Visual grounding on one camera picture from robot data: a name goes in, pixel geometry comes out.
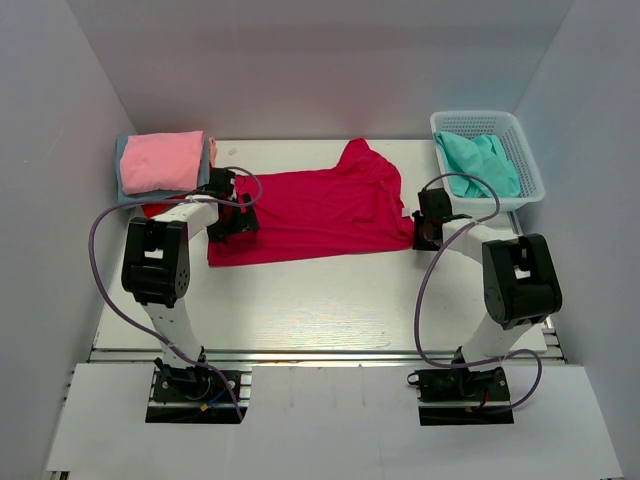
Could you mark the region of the crimson red t shirt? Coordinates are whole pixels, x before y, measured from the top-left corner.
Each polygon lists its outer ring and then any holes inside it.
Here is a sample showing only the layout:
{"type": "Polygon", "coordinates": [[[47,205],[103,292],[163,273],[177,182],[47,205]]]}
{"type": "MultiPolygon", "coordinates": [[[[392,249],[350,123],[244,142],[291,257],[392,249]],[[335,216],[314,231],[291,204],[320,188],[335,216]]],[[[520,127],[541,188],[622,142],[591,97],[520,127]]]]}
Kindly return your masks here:
{"type": "Polygon", "coordinates": [[[240,176],[255,199],[256,232],[210,242],[211,267],[405,250],[414,222],[404,211],[398,169],[362,138],[328,169],[240,176]]]}

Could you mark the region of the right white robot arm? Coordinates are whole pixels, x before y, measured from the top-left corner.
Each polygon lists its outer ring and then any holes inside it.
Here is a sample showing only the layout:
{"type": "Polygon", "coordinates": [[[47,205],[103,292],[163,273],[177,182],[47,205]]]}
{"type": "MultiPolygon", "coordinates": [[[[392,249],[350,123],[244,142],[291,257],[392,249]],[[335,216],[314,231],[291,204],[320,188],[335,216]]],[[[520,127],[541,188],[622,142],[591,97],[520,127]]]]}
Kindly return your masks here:
{"type": "Polygon", "coordinates": [[[435,264],[448,248],[482,267],[485,314],[471,338],[456,351],[448,366],[453,390],[472,399],[484,391],[484,370],[509,356],[512,347],[534,325],[559,311],[562,292],[551,252],[540,234],[516,235],[455,215],[443,188],[423,188],[414,213],[414,246],[434,251],[419,287],[414,313],[414,341],[421,350],[421,305],[435,264]]]}

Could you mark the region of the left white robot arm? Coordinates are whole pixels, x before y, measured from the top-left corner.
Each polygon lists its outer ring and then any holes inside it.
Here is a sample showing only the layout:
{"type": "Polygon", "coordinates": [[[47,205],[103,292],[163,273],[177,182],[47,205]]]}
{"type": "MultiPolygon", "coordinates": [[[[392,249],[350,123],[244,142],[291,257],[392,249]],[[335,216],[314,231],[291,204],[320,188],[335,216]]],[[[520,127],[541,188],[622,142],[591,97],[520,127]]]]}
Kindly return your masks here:
{"type": "Polygon", "coordinates": [[[254,195],[238,191],[240,167],[212,168],[209,182],[149,218],[136,217],[127,230],[121,281],[151,320],[162,345],[162,363],[181,369],[177,387],[199,399],[211,387],[204,347],[196,340],[185,296],[191,281],[190,241],[200,233],[214,243],[259,230],[254,195]]]}

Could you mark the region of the grey-blue folded t shirt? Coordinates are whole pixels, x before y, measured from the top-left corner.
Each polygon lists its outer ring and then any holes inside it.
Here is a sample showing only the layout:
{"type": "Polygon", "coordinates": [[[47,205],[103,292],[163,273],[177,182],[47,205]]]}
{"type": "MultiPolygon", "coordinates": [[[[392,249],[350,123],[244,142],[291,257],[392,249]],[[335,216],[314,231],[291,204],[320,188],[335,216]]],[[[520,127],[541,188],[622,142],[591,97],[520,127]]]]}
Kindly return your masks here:
{"type": "MultiPolygon", "coordinates": [[[[129,140],[128,135],[118,135],[116,137],[115,142],[115,154],[114,154],[114,172],[117,182],[117,202],[119,204],[125,204],[133,201],[147,201],[154,202],[157,200],[163,200],[170,197],[178,196],[180,194],[184,194],[184,191],[178,190],[152,190],[149,192],[132,194],[128,195],[123,190],[123,181],[120,172],[120,162],[124,155],[125,148],[127,146],[129,140]]],[[[197,186],[201,187],[206,185],[210,179],[210,151],[209,151],[209,141],[207,138],[204,139],[203,143],[203,151],[201,155],[201,161],[198,172],[198,182],[197,186]]]]}

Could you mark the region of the peach folded t shirt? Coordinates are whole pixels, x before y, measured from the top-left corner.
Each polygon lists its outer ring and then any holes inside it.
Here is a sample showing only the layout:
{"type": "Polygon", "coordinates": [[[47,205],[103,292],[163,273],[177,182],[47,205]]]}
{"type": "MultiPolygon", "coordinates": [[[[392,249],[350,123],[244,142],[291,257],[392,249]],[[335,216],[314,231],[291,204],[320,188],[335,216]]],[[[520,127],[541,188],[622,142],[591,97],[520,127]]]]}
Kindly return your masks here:
{"type": "Polygon", "coordinates": [[[212,167],[215,166],[215,159],[217,155],[217,144],[216,140],[213,137],[208,138],[208,151],[209,151],[209,162],[212,167]]]}

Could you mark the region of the teal crumpled t shirt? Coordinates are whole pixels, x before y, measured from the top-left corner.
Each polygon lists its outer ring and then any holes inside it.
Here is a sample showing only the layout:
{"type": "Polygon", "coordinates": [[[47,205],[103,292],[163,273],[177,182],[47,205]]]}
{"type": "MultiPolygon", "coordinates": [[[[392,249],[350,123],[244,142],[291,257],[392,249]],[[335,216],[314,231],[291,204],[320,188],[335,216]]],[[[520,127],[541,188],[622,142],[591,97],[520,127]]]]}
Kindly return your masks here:
{"type": "Polygon", "coordinates": [[[447,172],[464,173],[448,178],[452,193],[461,198],[490,198],[490,190],[482,182],[469,178],[481,178],[500,198],[517,198],[521,194],[521,182],[514,163],[507,158],[505,149],[496,135],[483,134],[468,139],[460,135],[437,131],[435,142],[444,157],[447,172]]]}

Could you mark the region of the white plastic basket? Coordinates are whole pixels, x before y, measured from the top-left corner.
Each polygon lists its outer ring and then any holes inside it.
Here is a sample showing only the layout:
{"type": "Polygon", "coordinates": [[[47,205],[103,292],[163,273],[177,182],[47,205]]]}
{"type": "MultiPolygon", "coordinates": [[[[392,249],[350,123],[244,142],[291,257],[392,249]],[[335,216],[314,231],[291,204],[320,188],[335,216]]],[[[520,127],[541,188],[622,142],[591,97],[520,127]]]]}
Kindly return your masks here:
{"type": "MultiPolygon", "coordinates": [[[[517,198],[500,198],[502,212],[514,211],[521,206],[539,202],[544,198],[545,190],[539,175],[537,165],[529,148],[526,137],[516,117],[502,111],[442,111],[436,112],[430,118],[431,130],[446,131],[471,139],[479,135],[496,135],[507,155],[519,174],[521,194],[517,198]]],[[[495,210],[495,200],[490,198],[461,198],[455,196],[450,188],[448,178],[454,175],[464,176],[464,173],[447,172],[444,157],[436,143],[436,155],[440,172],[447,176],[443,179],[444,188],[451,200],[456,214],[467,214],[475,218],[490,215],[495,210]]],[[[493,188],[481,178],[469,175],[469,178],[482,182],[490,190],[493,188]]]]}

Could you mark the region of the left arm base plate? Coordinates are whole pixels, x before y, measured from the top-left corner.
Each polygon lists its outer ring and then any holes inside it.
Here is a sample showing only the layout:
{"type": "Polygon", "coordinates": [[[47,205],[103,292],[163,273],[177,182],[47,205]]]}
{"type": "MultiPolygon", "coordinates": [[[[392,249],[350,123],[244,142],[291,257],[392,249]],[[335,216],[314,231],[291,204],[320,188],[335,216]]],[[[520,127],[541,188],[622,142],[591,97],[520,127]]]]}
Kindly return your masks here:
{"type": "Polygon", "coordinates": [[[247,372],[174,368],[154,360],[147,424],[239,425],[248,410],[247,372]]]}

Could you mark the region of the aluminium table edge rail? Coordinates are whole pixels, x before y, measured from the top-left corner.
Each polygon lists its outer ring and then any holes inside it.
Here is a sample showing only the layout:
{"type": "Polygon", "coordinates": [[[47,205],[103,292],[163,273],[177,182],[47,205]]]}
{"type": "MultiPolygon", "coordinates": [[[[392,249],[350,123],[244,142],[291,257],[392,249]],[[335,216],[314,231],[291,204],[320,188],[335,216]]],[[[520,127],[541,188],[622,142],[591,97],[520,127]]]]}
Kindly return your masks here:
{"type": "MultiPolygon", "coordinates": [[[[149,349],[94,349],[89,362],[133,362],[147,363],[159,357],[159,350],[149,349]]],[[[365,351],[252,351],[252,350],[206,350],[206,359],[211,363],[251,364],[301,364],[301,363],[424,363],[413,352],[365,352],[365,351]]]]}

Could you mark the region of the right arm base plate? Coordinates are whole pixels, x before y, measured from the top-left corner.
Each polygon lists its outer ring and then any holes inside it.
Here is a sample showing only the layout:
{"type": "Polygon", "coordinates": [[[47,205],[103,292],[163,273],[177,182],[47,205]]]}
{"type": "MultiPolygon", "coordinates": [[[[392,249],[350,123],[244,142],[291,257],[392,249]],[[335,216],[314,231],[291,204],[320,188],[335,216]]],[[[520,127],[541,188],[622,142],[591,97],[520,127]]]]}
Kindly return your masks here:
{"type": "Polygon", "coordinates": [[[421,426],[511,425],[511,395],[502,367],[485,371],[423,369],[407,376],[417,391],[421,426]]]}

